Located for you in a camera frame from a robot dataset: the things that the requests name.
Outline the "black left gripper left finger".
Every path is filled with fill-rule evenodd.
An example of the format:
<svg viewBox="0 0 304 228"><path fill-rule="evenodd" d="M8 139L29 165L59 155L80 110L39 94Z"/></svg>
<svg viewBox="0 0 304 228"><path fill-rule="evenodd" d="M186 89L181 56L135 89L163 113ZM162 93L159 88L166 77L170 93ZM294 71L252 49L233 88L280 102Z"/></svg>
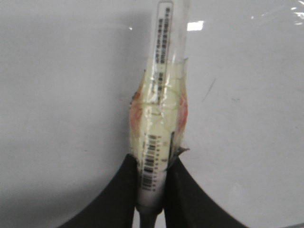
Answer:
<svg viewBox="0 0 304 228"><path fill-rule="evenodd" d="M136 159L127 154L105 189L61 228L131 228L137 193Z"/></svg>

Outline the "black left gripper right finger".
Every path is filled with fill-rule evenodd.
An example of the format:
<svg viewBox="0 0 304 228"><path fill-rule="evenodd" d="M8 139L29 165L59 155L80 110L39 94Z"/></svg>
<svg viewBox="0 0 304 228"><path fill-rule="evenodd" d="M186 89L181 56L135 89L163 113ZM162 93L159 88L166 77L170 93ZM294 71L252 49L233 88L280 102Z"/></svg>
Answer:
<svg viewBox="0 0 304 228"><path fill-rule="evenodd" d="M213 201L178 158L167 172L163 200L168 228L245 228Z"/></svg>

